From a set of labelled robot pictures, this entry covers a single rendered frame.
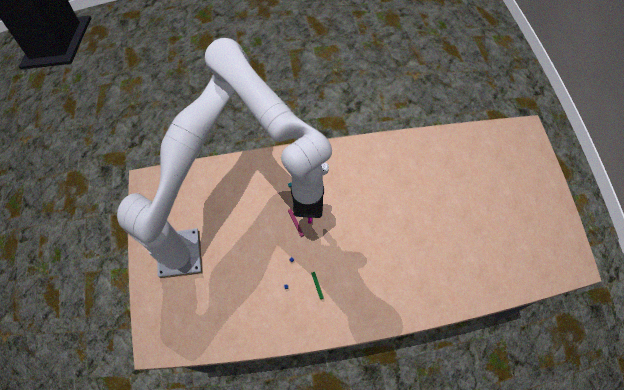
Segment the green rod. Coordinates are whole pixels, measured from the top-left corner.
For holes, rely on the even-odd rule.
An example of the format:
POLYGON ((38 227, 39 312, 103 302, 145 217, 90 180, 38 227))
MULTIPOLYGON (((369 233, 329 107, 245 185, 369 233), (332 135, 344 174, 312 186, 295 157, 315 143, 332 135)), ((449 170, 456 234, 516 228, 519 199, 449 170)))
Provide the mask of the green rod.
POLYGON ((315 274, 315 272, 312 272, 311 274, 312 274, 312 277, 313 277, 313 280, 314 280, 314 283, 315 283, 315 286, 316 286, 319 298, 320 298, 320 300, 322 300, 322 299, 324 299, 324 297, 322 295, 322 292, 321 292, 321 289, 320 289, 320 286, 319 286, 316 274, 315 274))

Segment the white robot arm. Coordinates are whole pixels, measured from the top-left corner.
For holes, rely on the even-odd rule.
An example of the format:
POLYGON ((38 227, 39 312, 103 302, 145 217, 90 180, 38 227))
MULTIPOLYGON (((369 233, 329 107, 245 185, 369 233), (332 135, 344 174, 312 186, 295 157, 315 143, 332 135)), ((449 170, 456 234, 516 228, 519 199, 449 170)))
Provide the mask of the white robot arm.
POLYGON ((118 207, 119 225, 169 269, 182 268, 190 250, 167 219, 189 169, 235 91, 274 141, 298 139, 281 155, 298 192, 312 194, 320 189, 321 165, 332 155, 328 139, 295 116, 253 70, 240 48, 229 38, 208 46, 205 62, 213 76, 200 97, 175 117, 162 140, 160 183, 153 202, 133 193, 118 207))

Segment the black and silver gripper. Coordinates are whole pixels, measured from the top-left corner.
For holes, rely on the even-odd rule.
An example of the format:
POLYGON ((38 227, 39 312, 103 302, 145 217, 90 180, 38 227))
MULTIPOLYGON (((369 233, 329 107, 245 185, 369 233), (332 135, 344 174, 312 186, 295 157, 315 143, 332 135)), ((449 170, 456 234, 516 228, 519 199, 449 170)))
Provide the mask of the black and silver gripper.
MULTIPOLYGON (((323 163, 322 165, 323 175, 326 175, 329 171, 329 165, 323 163)), ((296 217, 309 217, 320 218, 323 212, 323 196, 324 185, 322 185, 318 191, 312 194, 302 194, 298 192, 291 184, 291 195, 293 197, 293 213, 296 217)))

